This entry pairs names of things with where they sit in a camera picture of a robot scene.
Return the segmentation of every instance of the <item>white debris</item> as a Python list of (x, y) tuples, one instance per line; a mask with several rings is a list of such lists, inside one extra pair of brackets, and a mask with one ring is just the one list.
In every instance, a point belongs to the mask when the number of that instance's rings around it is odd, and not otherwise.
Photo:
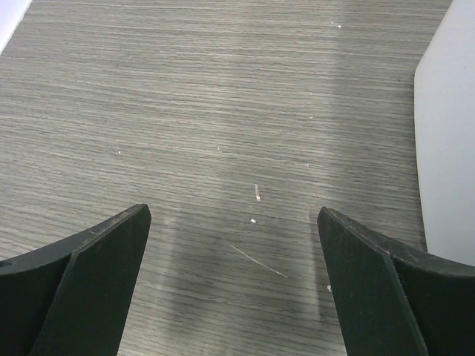
[(259, 187), (257, 184), (254, 184), (254, 190), (255, 190), (255, 199), (257, 199), (258, 202), (260, 202), (261, 196), (259, 195)]

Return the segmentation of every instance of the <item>floor scratch mark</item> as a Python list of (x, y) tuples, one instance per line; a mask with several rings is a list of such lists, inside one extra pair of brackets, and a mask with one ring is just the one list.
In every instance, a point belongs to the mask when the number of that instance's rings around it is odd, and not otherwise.
[(256, 262), (258, 265), (261, 265), (261, 266), (263, 266), (264, 268), (267, 268), (267, 269), (269, 269), (270, 271), (275, 272), (275, 273), (281, 275), (282, 277), (288, 278), (285, 274), (280, 273), (279, 271), (276, 271), (276, 270), (274, 270), (273, 268), (270, 268), (270, 267), (264, 265), (263, 263), (257, 261), (256, 259), (250, 257), (248, 254), (245, 254), (245, 253), (242, 252), (239, 248), (234, 247), (233, 245), (230, 245), (230, 246), (231, 246), (234, 250), (236, 250), (237, 252), (239, 252), (240, 254), (243, 254), (244, 256), (246, 256), (247, 258), (249, 258), (251, 261)]

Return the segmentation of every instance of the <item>scratch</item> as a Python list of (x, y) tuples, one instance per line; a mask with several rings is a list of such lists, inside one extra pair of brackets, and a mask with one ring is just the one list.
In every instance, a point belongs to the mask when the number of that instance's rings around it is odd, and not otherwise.
[(274, 270), (274, 269), (272, 269), (272, 268), (270, 268), (270, 267), (264, 265), (263, 263), (260, 263), (259, 261), (257, 261), (257, 260), (255, 260), (254, 258), (250, 257), (248, 254), (245, 254), (245, 253), (242, 252), (239, 248), (234, 247), (233, 245), (230, 245), (230, 246), (231, 246), (234, 250), (236, 250), (237, 252), (239, 252), (240, 254), (243, 254), (244, 256), (246, 256), (247, 258), (249, 258), (251, 261), (256, 262), (258, 265), (261, 265), (261, 266), (263, 266), (264, 268), (267, 268), (267, 269), (269, 269), (270, 271), (275, 272), (275, 273), (281, 275), (282, 277), (288, 278), (285, 274), (280, 273), (279, 271), (276, 271), (276, 270)]
[(261, 201), (261, 196), (259, 195), (259, 187), (257, 184), (254, 184), (254, 189), (255, 189), (255, 199), (258, 200), (258, 202)]

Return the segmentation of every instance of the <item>wood grain texture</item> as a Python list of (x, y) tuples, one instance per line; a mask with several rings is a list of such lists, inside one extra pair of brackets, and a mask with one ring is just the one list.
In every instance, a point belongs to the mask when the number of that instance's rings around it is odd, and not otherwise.
[(146, 202), (120, 355), (345, 355), (313, 217), (424, 248), (413, 74), (449, 3), (33, 0), (0, 56), (0, 257)]

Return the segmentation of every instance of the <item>floor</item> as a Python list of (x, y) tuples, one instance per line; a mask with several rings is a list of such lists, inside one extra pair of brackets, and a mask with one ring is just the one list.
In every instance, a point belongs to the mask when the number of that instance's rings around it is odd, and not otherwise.
[(0, 258), (146, 202), (120, 355), (345, 355), (315, 215), (425, 247), (413, 75), (449, 4), (33, 0), (0, 56)]

